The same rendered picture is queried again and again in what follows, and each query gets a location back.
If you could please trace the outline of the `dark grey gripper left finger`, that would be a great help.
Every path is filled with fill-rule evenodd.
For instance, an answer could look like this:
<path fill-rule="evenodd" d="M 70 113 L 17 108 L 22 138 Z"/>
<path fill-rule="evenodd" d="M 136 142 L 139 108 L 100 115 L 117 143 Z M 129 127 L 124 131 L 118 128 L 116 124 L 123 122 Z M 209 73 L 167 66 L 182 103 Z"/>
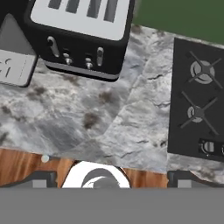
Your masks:
<path fill-rule="evenodd" d="M 23 180 L 1 185 L 1 188 L 56 188 L 58 186 L 56 178 L 56 171 L 35 171 Z"/>

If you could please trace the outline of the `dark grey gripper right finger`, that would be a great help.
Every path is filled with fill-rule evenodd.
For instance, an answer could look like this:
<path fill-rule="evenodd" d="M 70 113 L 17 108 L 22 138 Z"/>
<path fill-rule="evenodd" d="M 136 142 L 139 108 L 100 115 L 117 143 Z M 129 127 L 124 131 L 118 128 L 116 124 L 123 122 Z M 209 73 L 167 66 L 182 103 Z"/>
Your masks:
<path fill-rule="evenodd" d="M 173 188 L 224 188 L 224 184 L 202 180 L 190 171 L 168 171 L 167 178 L 167 186 Z"/>

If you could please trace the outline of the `grey and black small appliance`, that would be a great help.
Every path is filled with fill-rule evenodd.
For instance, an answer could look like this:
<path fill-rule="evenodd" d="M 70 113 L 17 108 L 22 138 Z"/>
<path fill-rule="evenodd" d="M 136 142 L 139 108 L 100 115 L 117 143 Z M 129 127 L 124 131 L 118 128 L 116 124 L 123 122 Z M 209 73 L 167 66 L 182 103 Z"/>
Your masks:
<path fill-rule="evenodd" d="M 0 25 L 0 83 L 27 87 L 37 60 L 17 20 L 8 13 Z"/>

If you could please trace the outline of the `wooden cabinet front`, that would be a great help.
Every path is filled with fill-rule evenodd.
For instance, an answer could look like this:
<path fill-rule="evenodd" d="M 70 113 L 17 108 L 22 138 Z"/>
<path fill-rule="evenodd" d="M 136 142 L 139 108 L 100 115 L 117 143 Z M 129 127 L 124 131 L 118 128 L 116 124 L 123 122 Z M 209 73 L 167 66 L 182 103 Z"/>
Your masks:
<path fill-rule="evenodd" d="M 50 157 L 47 162 L 42 155 L 21 150 L 0 149 L 0 186 L 19 181 L 33 172 L 56 172 L 56 183 L 62 186 L 66 175 L 73 165 L 79 163 L 67 157 Z M 166 188 L 168 179 L 165 174 L 152 171 L 122 168 L 134 188 Z"/>

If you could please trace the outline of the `silver hob knob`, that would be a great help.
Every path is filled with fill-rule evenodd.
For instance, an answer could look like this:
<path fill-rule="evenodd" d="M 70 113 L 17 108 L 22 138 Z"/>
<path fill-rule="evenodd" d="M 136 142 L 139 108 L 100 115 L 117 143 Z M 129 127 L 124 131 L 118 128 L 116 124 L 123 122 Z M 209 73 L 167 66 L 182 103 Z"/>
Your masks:
<path fill-rule="evenodd" d="M 211 141 L 203 141 L 201 144 L 201 150 L 206 154 L 214 154 L 215 144 Z"/>

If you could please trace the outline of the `white and black round object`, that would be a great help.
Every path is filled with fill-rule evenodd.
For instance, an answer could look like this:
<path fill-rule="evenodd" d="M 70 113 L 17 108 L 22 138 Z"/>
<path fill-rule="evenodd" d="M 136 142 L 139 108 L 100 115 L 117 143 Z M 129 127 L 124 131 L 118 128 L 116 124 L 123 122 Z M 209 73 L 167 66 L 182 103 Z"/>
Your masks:
<path fill-rule="evenodd" d="M 131 188 L 130 180 L 122 168 L 79 161 L 66 176 L 62 188 Z"/>

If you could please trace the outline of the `black toaster with silver top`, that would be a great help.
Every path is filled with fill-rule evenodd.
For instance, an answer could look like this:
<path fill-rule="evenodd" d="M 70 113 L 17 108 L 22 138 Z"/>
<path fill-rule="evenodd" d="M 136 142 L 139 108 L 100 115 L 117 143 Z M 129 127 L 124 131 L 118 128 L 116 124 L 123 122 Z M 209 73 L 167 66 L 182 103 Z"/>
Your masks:
<path fill-rule="evenodd" d="M 119 79 L 135 0 L 29 0 L 24 21 L 45 65 L 102 81 Z"/>

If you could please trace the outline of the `black gas hob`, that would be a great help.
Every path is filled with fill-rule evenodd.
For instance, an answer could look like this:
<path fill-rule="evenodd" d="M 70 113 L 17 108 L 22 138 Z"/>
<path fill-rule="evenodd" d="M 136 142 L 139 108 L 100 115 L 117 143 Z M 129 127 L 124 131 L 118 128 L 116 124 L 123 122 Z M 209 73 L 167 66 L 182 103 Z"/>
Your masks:
<path fill-rule="evenodd" d="M 224 162 L 224 49 L 174 39 L 168 151 Z"/>

